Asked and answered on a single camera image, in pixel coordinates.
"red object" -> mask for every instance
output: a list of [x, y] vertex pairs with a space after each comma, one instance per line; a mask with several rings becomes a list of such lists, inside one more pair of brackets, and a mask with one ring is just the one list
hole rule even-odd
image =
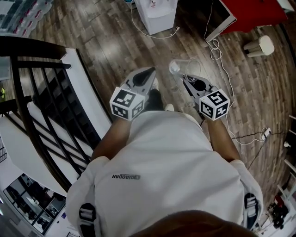
[[277, 25], [287, 18], [277, 0], [221, 0], [236, 18], [221, 34], [249, 32], [256, 26]]
[[27, 16], [29, 14], [30, 10], [26, 11], [25, 16]]
[[27, 30], [24, 30], [24, 33], [22, 34], [22, 36], [24, 36], [26, 32], [27, 32]]
[[39, 17], [40, 13], [41, 13], [42, 10], [39, 10], [35, 16], [35, 18]]
[[279, 195], [276, 195], [275, 198], [274, 198], [274, 200], [277, 202], [276, 204], [279, 207], [282, 207], [285, 204], [284, 201], [283, 201], [283, 199]]
[[19, 26], [17, 26], [17, 27], [14, 29], [14, 31], [13, 31], [14, 34], [18, 31], [18, 27], [19, 27]]

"leg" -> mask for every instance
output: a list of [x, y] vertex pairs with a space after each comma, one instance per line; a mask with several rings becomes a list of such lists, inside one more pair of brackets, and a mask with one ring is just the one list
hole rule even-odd
[[252, 41], [244, 46], [244, 50], [250, 50], [259, 46], [259, 40]]
[[149, 92], [149, 99], [147, 100], [147, 105], [145, 111], [162, 111], [163, 103], [161, 100], [161, 93], [157, 89], [152, 89]]
[[257, 56], [263, 56], [263, 55], [265, 54], [261, 50], [247, 54], [248, 57], [257, 57]]

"electrical outlet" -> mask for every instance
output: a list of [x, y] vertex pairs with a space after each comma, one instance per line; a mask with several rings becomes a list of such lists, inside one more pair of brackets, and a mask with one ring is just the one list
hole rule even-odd
[[260, 136], [260, 140], [264, 141], [271, 134], [271, 129], [267, 128], [263, 134]]

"white t-shirt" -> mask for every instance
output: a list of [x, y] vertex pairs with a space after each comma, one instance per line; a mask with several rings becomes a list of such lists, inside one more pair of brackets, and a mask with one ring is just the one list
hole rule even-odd
[[261, 189], [244, 163], [221, 158], [193, 120], [177, 112], [145, 112], [133, 121], [126, 147], [111, 161], [92, 161], [72, 185], [66, 213], [77, 227], [94, 186], [95, 226], [104, 236], [127, 237], [185, 210], [241, 224], [242, 178], [262, 204]]

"white appliance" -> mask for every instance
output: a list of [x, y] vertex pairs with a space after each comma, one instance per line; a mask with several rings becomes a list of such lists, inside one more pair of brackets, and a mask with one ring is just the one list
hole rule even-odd
[[135, 0], [149, 35], [173, 28], [178, 0]]

